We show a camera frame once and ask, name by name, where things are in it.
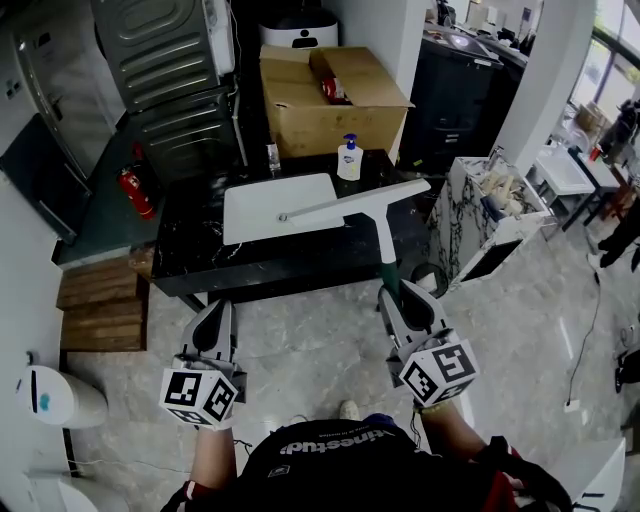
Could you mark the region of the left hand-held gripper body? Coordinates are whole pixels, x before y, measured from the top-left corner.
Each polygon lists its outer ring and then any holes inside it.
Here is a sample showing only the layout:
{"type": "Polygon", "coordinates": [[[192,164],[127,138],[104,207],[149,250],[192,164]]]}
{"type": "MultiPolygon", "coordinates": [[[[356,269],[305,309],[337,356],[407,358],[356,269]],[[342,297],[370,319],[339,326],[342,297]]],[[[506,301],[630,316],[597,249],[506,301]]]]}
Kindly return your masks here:
{"type": "Polygon", "coordinates": [[[159,406],[181,423],[208,430],[232,426],[246,402],[247,373],[235,362],[206,357],[185,344],[163,371],[159,406]]]}

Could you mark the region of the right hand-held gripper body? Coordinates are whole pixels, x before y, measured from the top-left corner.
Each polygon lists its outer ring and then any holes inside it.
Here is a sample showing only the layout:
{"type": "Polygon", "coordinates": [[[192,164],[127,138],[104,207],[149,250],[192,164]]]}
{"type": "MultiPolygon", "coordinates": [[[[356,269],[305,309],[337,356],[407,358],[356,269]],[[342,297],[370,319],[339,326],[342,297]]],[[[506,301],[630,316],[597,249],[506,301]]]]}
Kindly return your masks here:
{"type": "Polygon", "coordinates": [[[450,342],[423,350],[424,340],[394,348],[387,366],[395,387],[406,386],[419,406],[434,406],[463,393],[479,375],[470,342],[453,329],[450,342]]]}

